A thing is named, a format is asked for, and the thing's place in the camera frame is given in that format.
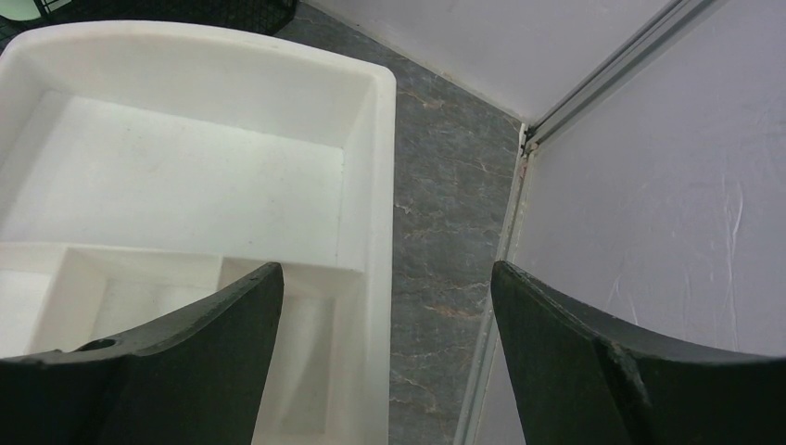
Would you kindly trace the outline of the black wire mesh organizer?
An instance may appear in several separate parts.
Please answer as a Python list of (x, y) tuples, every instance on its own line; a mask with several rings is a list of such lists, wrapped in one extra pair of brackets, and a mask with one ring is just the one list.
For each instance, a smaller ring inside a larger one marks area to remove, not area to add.
[(1, 17), (1, 46), (22, 32), (45, 26), (97, 20), (157, 20), (195, 23), (273, 35), (296, 15), (288, 0), (36, 1), (41, 17), (15, 21)]

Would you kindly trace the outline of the white plastic drawer organizer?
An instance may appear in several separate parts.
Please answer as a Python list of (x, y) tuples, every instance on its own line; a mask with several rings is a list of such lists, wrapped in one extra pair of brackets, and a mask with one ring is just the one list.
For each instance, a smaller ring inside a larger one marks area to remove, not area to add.
[(1, 355), (71, 351), (282, 266), (256, 444), (388, 441), (396, 78), (162, 21), (1, 54)]

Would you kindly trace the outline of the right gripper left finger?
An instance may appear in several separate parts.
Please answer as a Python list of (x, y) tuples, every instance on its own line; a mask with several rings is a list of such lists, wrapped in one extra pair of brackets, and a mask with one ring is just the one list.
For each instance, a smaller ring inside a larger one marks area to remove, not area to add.
[(269, 262), (76, 350), (2, 360), (2, 442), (250, 443), (284, 290), (281, 264)]

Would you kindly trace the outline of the light green clipboard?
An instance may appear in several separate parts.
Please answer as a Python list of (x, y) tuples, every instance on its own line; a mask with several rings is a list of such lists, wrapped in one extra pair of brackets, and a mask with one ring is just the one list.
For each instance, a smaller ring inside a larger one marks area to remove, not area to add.
[(0, 14), (4, 19), (15, 21), (35, 20), (41, 17), (35, 0), (0, 0)]

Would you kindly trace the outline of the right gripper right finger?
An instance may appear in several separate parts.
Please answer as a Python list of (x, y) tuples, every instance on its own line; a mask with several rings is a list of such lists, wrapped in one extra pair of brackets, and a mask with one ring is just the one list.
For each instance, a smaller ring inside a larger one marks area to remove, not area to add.
[(781, 444), (785, 361), (655, 333), (495, 262), (490, 296), (529, 444)]

